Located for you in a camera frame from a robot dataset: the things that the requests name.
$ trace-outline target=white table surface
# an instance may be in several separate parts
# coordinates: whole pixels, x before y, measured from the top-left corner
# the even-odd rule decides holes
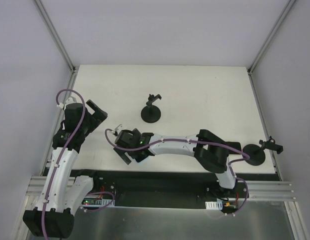
[[[240,142],[242,148],[265,140],[245,67],[81,65],[73,89],[108,113],[108,118],[86,138],[73,169],[205,172],[195,158],[172,154],[126,165],[104,136],[106,128],[114,129],[119,124],[141,133],[167,136],[192,135],[207,129],[224,141]],[[141,119],[149,94],[162,96],[154,103],[161,110],[161,118],[151,124]],[[239,162],[233,169],[237,173],[274,173],[270,152],[266,150],[265,154],[260,166]],[[236,158],[238,155],[230,156],[231,160]]]

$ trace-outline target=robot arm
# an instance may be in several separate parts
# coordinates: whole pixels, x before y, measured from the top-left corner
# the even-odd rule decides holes
[[[52,160],[44,188],[35,208],[26,210],[23,215],[23,221],[34,236],[43,236],[42,213],[44,203],[46,203],[44,223],[47,236],[68,238],[73,230],[74,215],[84,197],[93,188],[93,179],[91,177],[78,176],[73,186],[66,192],[70,173],[79,155],[81,145],[84,143],[85,138],[108,116],[91,100],[88,100],[86,104],[94,110],[94,113],[90,114],[87,108],[85,109],[84,118],[79,129],[70,139],[57,164],[57,159],[63,147],[69,141],[83,114],[83,105],[77,103],[72,97],[62,106],[65,119],[61,122],[59,130],[53,137]]]
[[[196,141],[226,144],[222,139],[205,129],[201,129],[199,134],[189,136],[164,136],[151,132],[140,133],[135,128],[133,131],[121,130],[117,134],[115,144],[126,149],[145,148],[138,151],[124,151],[115,147],[114,150],[127,164],[130,164],[132,159],[140,163],[149,156],[160,154],[194,157],[204,169],[216,174],[222,188],[233,189],[236,180],[227,165],[228,150],[211,145],[205,148],[204,144],[195,143]]]

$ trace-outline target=white wall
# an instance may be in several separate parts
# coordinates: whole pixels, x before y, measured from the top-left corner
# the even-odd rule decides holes
[[[43,0],[75,65],[250,67],[288,0]]]
[[[299,0],[253,73],[266,124],[284,152],[277,162],[294,183],[310,233],[310,0]]]
[[[0,240],[38,174],[70,72],[31,0],[0,1]]]

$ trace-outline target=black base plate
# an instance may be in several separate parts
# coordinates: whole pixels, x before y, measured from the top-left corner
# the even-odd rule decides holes
[[[26,210],[23,215],[23,221],[34,236],[43,237],[42,231],[42,211]],[[74,227],[74,216],[67,208],[64,212],[45,212],[46,234],[51,238],[67,239]]]
[[[259,150],[260,148],[260,146],[255,144],[248,144],[243,148],[243,152],[249,155],[249,160],[246,160],[248,164],[259,166],[265,162],[265,152]]]
[[[145,106],[140,113],[141,119],[144,122],[153,124],[156,123],[161,118],[161,110],[157,106],[152,106],[150,109],[149,107]]]
[[[233,198],[227,189],[220,192],[217,177],[211,172],[142,172],[142,171],[103,171],[92,169],[72,170],[70,176],[90,176],[94,179],[93,192],[105,186],[105,191],[115,194],[115,206],[138,208],[187,208],[205,209],[205,202],[216,201],[207,191],[219,197]],[[279,181],[276,173],[238,173],[247,181]],[[244,183],[236,184],[236,192],[244,198]]]

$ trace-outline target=black round base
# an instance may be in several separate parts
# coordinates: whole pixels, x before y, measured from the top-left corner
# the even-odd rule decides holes
[[[265,152],[263,150],[259,150],[260,148],[260,146],[255,144],[248,144],[243,148],[243,152],[249,155],[249,160],[246,160],[248,164],[259,166],[265,162]]]
[[[161,110],[157,106],[152,106],[150,109],[149,107],[144,107],[140,113],[141,119],[144,122],[153,124],[156,123],[161,118]]]

